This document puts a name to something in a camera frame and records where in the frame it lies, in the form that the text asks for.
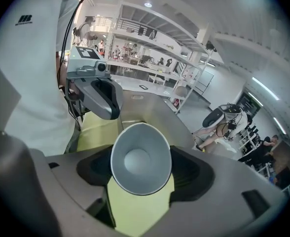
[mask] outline black cable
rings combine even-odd
[[[236,126],[239,124],[240,120],[241,120],[242,117],[243,117],[242,112],[240,112],[240,114],[241,114],[241,117],[240,117],[239,121],[237,122]],[[224,123],[224,126],[223,126],[223,128],[222,128],[222,134],[223,134],[223,130],[224,130],[225,126],[228,125],[229,123],[231,123],[232,120],[230,120],[230,121],[227,122],[227,123]],[[228,140],[228,139],[225,139],[225,135],[224,135],[224,134],[223,134],[223,136],[219,136],[219,135],[218,135],[218,129],[216,129],[216,135],[217,135],[219,138],[224,138],[224,140]]]
[[[74,12],[73,12],[73,14],[71,16],[71,19],[70,19],[70,21],[69,21],[69,23],[67,24],[67,27],[66,27],[66,31],[65,31],[65,35],[64,35],[64,39],[63,39],[63,44],[62,44],[62,50],[61,50],[60,67],[59,67],[59,69],[57,71],[57,84],[58,84],[58,87],[60,85],[61,67],[62,67],[62,64],[63,64],[63,61],[64,61],[64,57],[65,57],[65,49],[66,49],[67,38],[68,38],[68,35],[69,35],[69,32],[70,32],[73,20],[74,20],[74,18],[76,16],[77,10],[78,10],[79,6],[82,4],[83,1],[84,0],[80,0],[79,1],[78,5],[75,8],[75,10],[74,10]],[[79,130],[81,130],[80,129],[80,125],[79,125],[79,121],[78,121],[78,119],[77,119],[77,117],[76,117],[76,115],[75,115],[75,113],[73,111],[73,106],[71,106],[71,109],[72,110],[70,110],[70,106],[69,106],[68,112],[73,117],[73,119],[75,119],[75,121],[77,122]]]
[[[73,23],[73,19],[75,18],[76,16],[76,13],[77,13],[77,10],[79,8],[79,6],[82,4],[84,0],[80,0],[77,7],[75,8],[72,16],[71,16],[71,19],[66,27],[66,31],[65,31],[65,35],[64,35],[64,40],[63,40],[63,44],[62,44],[62,50],[61,50],[61,57],[60,57],[60,67],[58,69],[58,72],[57,72],[57,82],[58,84],[60,83],[60,77],[61,77],[61,66],[63,64],[63,61],[64,61],[64,57],[65,57],[65,48],[66,48],[66,43],[67,43],[67,38],[68,38],[68,34],[70,32],[70,29],[71,29],[71,26],[72,26],[72,23]]]

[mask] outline chair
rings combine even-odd
[[[172,59],[168,59],[168,60],[167,60],[166,67],[169,67],[169,66],[170,66],[170,64],[172,64],[172,62],[173,62],[173,60],[172,60]]]

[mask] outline red object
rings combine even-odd
[[[174,107],[176,107],[176,108],[178,109],[178,106],[179,106],[179,99],[176,98],[176,99],[174,100]]]

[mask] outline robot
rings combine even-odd
[[[93,49],[72,48],[68,80],[80,93],[78,99],[67,97],[77,102],[81,113],[92,111],[103,119],[115,119],[125,94],[131,99]],[[52,157],[27,148],[2,132],[19,96],[1,73],[0,85],[10,90],[0,94],[0,107],[8,106],[0,123],[0,196],[8,208],[40,236],[125,236],[114,230],[108,199],[112,145]],[[170,209],[144,237],[252,236],[283,208],[286,199],[281,190],[240,162],[186,145],[171,146],[170,153],[175,181]]]

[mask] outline person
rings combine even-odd
[[[132,48],[131,55],[136,55],[136,54],[137,54],[137,44],[134,44],[133,48]]]
[[[265,137],[261,141],[260,146],[255,150],[250,152],[244,157],[241,157],[238,161],[246,162],[248,166],[259,164],[259,163],[268,163],[273,160],[273,152],[271,149],[278,143],[279,137],[274,135],[271,139],[270,137]]]
[[[224,117],[217,125],[212,126],[210,128],[201,129],[197,132],[197,136],[200,136],[202,134],[207,134],[212,131],[214,131],[214,134],[207,138],[202,144],[197,145],[196,148],[200,151],[205,152],[205,147],[212,142],[214,142],[218,138],[223,138],[228,132],[229,133],[229,140],[233,140],[237,133],[245,129],[247,125],[251,125],[253,122],[253,119],[250,115],[246,114],[244,111],[241,111],[237,117],[235,118],[236,121],[236,128],[234,130],[228,129],[228,121]]]
[[[46,156],[68,152],[79,135],[59,90],[66,85],[64,64],[57,82],[58,52],[77,5],[78,0],[15,0],[0,20],[0,71],[21,95],[4,131]]]
[[[99,52],[103,52],[104,50],[104,40],[102,39],[98,44]]]
[[[163,57],[161,57],[160,61],[158,61],[157,65],[159,65],[159,64],[164,65],[164,58]]]

